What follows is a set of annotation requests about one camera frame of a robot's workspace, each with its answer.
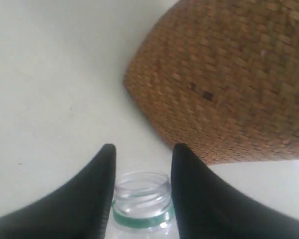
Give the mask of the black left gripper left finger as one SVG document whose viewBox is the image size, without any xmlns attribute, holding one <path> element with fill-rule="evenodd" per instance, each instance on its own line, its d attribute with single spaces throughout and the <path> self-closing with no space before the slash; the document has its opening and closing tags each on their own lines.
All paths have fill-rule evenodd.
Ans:
<svg viewBox="0 0 299 239">
<path fill-rule="evenodd" d="M 71 180 L 0 217 L 0 239 L 103 239 L 116 179 L 116 148 L 105 144 Z"/>
</svg>

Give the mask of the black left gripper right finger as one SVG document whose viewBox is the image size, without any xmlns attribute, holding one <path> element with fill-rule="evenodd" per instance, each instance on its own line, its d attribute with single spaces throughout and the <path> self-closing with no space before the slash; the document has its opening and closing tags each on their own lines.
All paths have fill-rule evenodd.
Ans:
<svg viewBox="0 0 299 239">
<path fill-rule="evenodd" d="M 299 239 L 299 220 L 235 189 L 183 143 L 173 148 L 171 195 L 181 239 Z"/>
</svg>

